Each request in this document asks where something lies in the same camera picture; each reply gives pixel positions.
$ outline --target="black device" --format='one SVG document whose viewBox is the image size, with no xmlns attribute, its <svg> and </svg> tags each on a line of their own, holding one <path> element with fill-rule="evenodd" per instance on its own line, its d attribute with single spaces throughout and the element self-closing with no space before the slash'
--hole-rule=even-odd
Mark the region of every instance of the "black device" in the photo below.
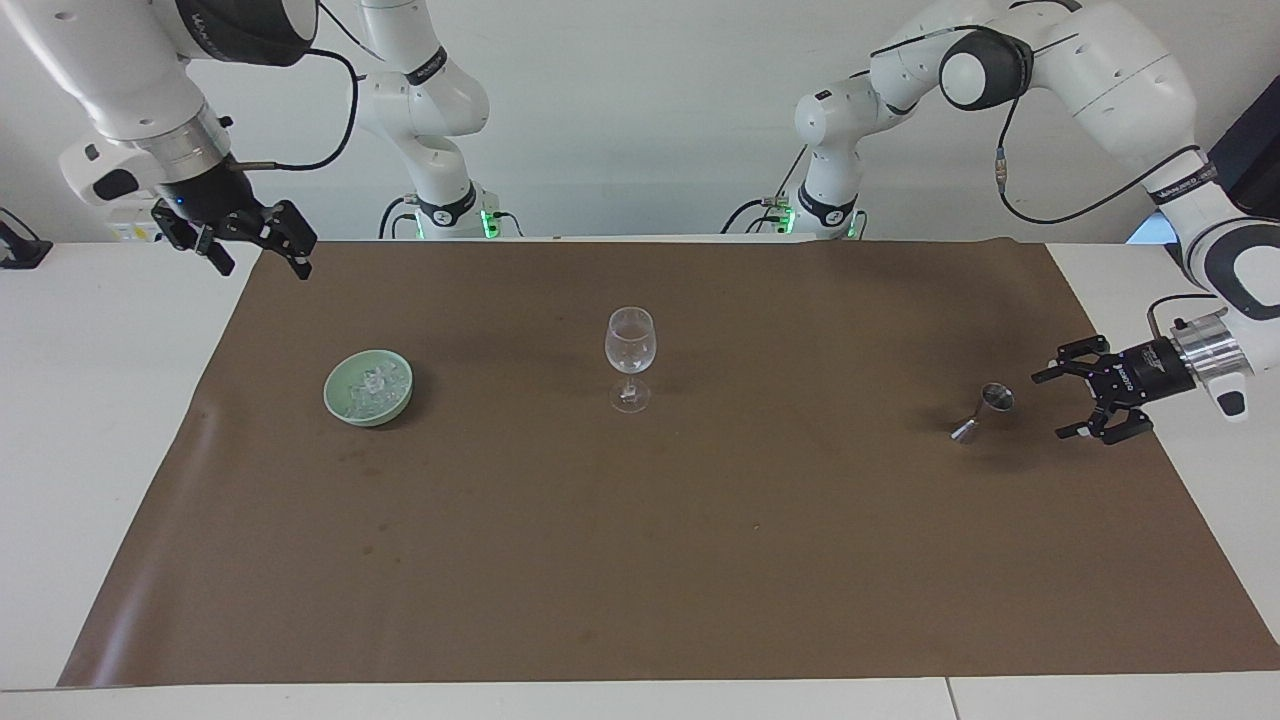
<svg viewBox="0 0 1280 720">
<path fill-rule="evenodd" d="M 0 250 L 8 249 L 8 252 L 0 252 L 0 256 L 8 255 L 0 260 L 0 270 L 35 270 L 52 247 L 52 242 L 22 237 L 0 220 Z"/>
<path fill-rule="evenodd" d="M 1084 378 L 1094 406 L 1088 420 L 1059 428 L 1057 437 L 1069 439 L 1087 432 L 1103 445 L 1152 430 L 1151 418 L 1142 411 L 1147 402 L 1196 389 L 1196 377 L 1166 337 L 1116 354 L 1103 336 L 1064 345 L 1053 366 L 1032 375 L 1032 382 L 1042 384 L 1064 375 Z M 1114 421 L 1121 413 L 1124 418 Z"/>
</svg>

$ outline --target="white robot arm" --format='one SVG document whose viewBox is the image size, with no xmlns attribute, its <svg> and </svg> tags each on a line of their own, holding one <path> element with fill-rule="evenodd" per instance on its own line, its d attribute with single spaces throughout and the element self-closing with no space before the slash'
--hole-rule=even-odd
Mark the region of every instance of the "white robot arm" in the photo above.
<svg viewBox="0 0 1280 720">
<path fill-rule="evenodd" d="M 229 120 L 214 114 L 186 63 L 292 65 L 315 38 L 315 0 L 0 0 L 0 9 L 93 123 L 60 159 L 82 200 L 152 191 L 169 241 L 223 274 L 234 263 L 218 241 L 238 240 L 307 277 L 315 232 L 292 202 L 257 201 L 234 168 Z"/>
<path fill-rule="evenodd" d="M 938 86 L 942 56 L 956 41 L 946 28 L 989 22 L 995 15 L 986 0 L 931 5 L 893 35 L 890 47 L 905 42 L 900 49 L 877 53 L 869 70 L 800 99 L 796 132 L 812 158 L 808 176 L 788 188 L 794 232 L 823 238 L 849 232 L 863 179 L 858 142 L 909 119 L 920 99 Z M 922 38 L 929 33 L 937 35 Z"/>
<path fill-rule="evenodd" d="M 1185 74 L 1115 3 L 1023 0 L 993 13 L 983 0 L 945 0 L 927 9 L 873 54 L 868 76 L 801 100 L 797 128 L 814 145 L 815 161 L 796 192 L 796 229 L 841 233 L 833 220 L 846 222 L 849 213 L 823 211 L 852 208 L 856 141 L 896 126 L 937 86 L 963 110 L 1016 102 L 1036 87 L 1057 95 L 1105 150 L 1142 173 L 1178 233 L 1187 277 L 1228 305 L 1123 352 L 1111 354 L 1102 337 L 1061 347 L 1036 382 L 1083 377 L 1096 404 L 1087 421 L 1059 434 L 1120 442 L 1151 429 L 1144 404 L 1194 389 L 1197 380 L 1225 418 L 1244 420 L 1245 378 L 1280 364 L 1280 223 L 1247 217 L 1215 182 L 1194 143 L 1196 96 Z M 996 177 L 1004 199 L 1002 147 Z M 1005 204 L 1028 222 L 1062 220 L 1029 218 Z"/>
<path fill-rule="evenodd" d="M 356 0 L 369 45 L 389 70 L 369 76 L 360 124 L 390 142 L 413 182 L 425 237 L 493 237 L 498 197 L 467 173 L 449 137 L 480 132 L 489 97 L 449 58 L 431 26 L 425 0 Z"/>
</svg>

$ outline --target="clear glass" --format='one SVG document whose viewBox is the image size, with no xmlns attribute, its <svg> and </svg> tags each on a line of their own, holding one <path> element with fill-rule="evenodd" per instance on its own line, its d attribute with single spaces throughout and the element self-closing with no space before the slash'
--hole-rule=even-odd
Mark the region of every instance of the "clear glass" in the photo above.
<svg viewBox="0 0 1280 720">
<path fill-rule="evenodd" d="M 611 402 L 621 413 L 640 413 L 653 393 L 636 375 L 648 370 L 658 356 L 658 334 L 653 315 L 644 307 L 622 307 L 609 316 L 604 336 L 604 355 L 626 378 L 613 384 Z"/>
</svg>

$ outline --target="metal jigger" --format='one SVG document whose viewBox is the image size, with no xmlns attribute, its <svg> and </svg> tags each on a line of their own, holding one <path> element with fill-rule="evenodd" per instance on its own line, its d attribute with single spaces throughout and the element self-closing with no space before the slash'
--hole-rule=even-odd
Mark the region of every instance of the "metal jigger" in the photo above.
<svg viewBox="0 0 1280 720">
<path fill-rule="evenodd" d="M 982 388 L 982 401 L 968 420 L 951 430 L 951 439 L 969 445 L 978 434 L 978 424 L 987 413 L 1009 413 L 1014 409 L 1014 391 L 1000 383 L 989 383 Z"/>
</svg>

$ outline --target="brown paper mat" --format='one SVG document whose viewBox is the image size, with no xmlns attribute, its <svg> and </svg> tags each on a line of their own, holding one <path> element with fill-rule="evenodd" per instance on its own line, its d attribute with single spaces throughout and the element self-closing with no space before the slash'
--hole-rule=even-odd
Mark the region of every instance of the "brown paper mat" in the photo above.
<svg viewBox="0 0 1280 720">
<path fill-rule="evenodd" d="M 60 684 L 1280 669 L 1156 439 L 1053 437 L 1087 393 L 1027 378 L 1092 332 L 1009 241 L 265 259 Z M 320 400 L 366 347 L 419 377 L 372 432 Z"/>
</svg>

